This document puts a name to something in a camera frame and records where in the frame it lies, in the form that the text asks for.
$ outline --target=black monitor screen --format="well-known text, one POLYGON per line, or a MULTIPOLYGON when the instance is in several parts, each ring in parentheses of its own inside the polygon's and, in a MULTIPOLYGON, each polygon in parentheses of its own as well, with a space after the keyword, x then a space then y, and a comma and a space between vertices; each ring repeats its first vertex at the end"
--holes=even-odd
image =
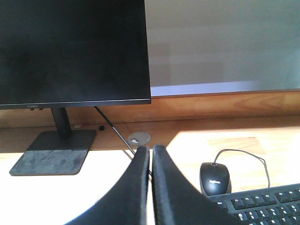
POLYGON ((0 1, 0 109, 149 102, 143 0, 0 1))

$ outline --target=monitor base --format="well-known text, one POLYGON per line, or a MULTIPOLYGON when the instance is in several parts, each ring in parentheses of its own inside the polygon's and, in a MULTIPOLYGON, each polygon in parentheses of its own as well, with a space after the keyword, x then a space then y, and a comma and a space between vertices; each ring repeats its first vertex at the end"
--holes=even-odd
POLYGON ((68 139, 60 139, 57 131, 42 132, 9 173, 12 176, 75 175, 95 135, 95 130, 75 130, 68 139))

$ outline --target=small black object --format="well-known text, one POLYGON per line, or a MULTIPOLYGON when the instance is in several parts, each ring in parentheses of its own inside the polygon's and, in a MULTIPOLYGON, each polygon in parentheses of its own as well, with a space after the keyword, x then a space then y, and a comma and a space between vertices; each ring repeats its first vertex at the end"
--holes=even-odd
POLYGON ((100 131, 105 130, 105 126, 104 126, 104 125, 100 125, 100 126, 99 126, 99 130, 100 130, 100 131))
POLYGON ((220 163, 202 163, 200 187, 202 194, 207 196, 231 193, 231 181, 227 167, 220 163))

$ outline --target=monitor stand neck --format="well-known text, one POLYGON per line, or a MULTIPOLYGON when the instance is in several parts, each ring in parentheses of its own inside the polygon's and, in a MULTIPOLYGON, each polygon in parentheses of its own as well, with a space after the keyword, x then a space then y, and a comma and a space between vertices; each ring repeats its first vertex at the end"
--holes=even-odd
POLYGON ((60 139, 67 139, 72 135, 72 130, 66 108, 51 108, 54 122, 60 139))

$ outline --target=black cable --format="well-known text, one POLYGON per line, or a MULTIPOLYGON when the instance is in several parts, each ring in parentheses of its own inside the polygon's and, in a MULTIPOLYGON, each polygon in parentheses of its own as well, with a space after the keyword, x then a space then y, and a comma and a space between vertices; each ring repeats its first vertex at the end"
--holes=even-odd
POLYGON ((115 131, 115 133, 120 137, 120 139, 126 144, 126 146, 129 148, 129 150, 131 151, 131 153, 133 155, 135 155, 135 151, 133 150, 133 148, 129 145, 129 143, 126 141, 126 139, 123 137, 123 135, 118 131, 118 129, 113 125, 113 123, 110 122, 110 120, 107 118, 107 116, 105 116, 105 114, 97 107, 94 106, 94 108, 98 111, 98 113, 101 114, 101 116, 106 120, 106 122, 111 126, 111 128, 115 131))
POLYGON ((250 152, 247 152, 247 151, 244 151, 244 150, 239 150, 239 149, 223 149, 221 151, 218 152, 218 154, 216 155, 215 157, 215 160, 214 160, 214 163, 216 162, 217 158, 219 157, 219 155, 224 152, 224 151, 240 151, 240 152, 244 152, 244 153, 247 153, 255 158, 257 158, 259 161, 261 161, 261 163, 263 164, 264 166, 264 169, 266 171, 266 175, 267 175, 267 179, 268 179, 268 188, 270 187, 270 177, 269 177, 269 172, 268 172, 268 168, 267 168, 267 163, 266 163, 266 160, 264 160, 263 158, 261 157, 258 157, 250 152))

